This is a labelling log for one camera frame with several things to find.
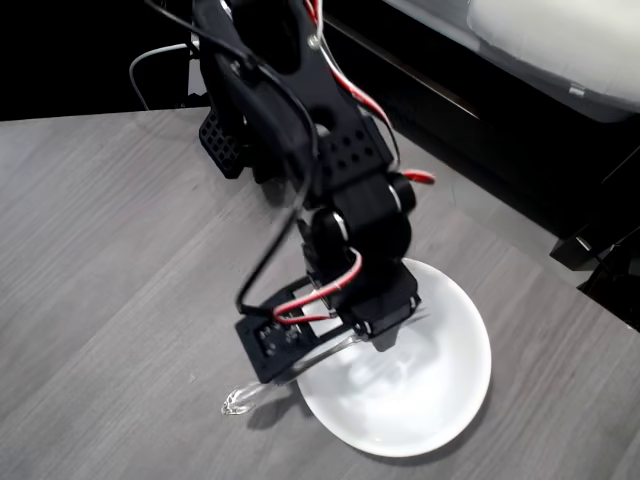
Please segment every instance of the white bowl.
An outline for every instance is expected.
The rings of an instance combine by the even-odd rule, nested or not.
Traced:
[[[478,413],[491,377],[489,337],[471,299],[435,268],[414,260],[405,265],[422,303],[396,345],[379,353],[370,343],[357,344],[298,379],[329,431],[385,457],[423,454],[454,439]],[[316,322],[314,330],[335,322]]]

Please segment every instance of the red wire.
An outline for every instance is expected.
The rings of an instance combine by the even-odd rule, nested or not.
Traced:
[[[402,174],[413,182],[425,183],[427,185],[433,185],[436,182],[435,175],[425,172],[424,170],[404,170]]]
[[[278,305],[273,309],[274,320],[285,325],[291,325],[294,323],[315,322],[317,320],[327,320],[331,318],[326,315],[305,315],[301,317],[285,318],[281,315],[296,308],[300,308],[304,305],[308,305],[309,303],[316,302],[328,295],[331,295],[332,293],[337,292],[338,290],[341,290],[346,285],[351,283],[362,269],[362,255],[360,254],[360,252],[353,248],[351,249],[351,251],[355,254],[356,259],[349,270],[347,270],[333,282],[325,285],[315,292],[311,292],[309,295],[305,295],[304,297],[296,298],[295,300],[291,300],[290,302]]]

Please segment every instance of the white wire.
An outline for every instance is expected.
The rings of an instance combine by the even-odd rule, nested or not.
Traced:
[[[198,42],[197,40],[194,41],[193,44],[196,47],[200,46],[200,42]],[[173,50],[182,50],[183,48],[187,48],[187,45],[185,43],[178,43],[176,45],[169,45],[166,47],[155,48],[153,50],[149,50],[148,52],[145,52],[142,55],[136,57],[136,59],[133,62],[131,62],[131,65],[129,65],[129,79],[131,80],[131,85],[133,85],[133,89],[136,91],[136,94],[138,95],[138,98],[142,102],[142,105],[144,106],[145,110],[149,110],[149,105],[147,105],[147,102],[144,101],[144,97],[142,96],[142,93],[140,92],[138,85],[136,85],[136,79],[133,75],[133,69],[136,67],[138,63],[140,63],[141,60],[144,60],[145,58],[150,57],[151,55],[156,55],[157,53],[171,52]]]
[[[316,30],[316,38],[318,39],[318,41],[322,40],[322,35],[324,33],[324,16],[322,15],[322,0],[317,0],[316,1],[316,8],[315,8],[315,13],[316,13],[316,21],[317,21],[317,26],[318,29]]]

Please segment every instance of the wood grain surface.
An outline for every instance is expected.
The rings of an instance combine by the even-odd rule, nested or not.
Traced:
[[[0,478],[637,479],[640,338],[417,187],[410,256],[453,278],[491,338],[489,395],[422,457],[333,437],[295,387],[253,414],[233,296],[286,192],[222,177],[204,110],[0,125]],[[406,166],[433,164],[401,140]],[[253,300],[303,272],[293,236]]]

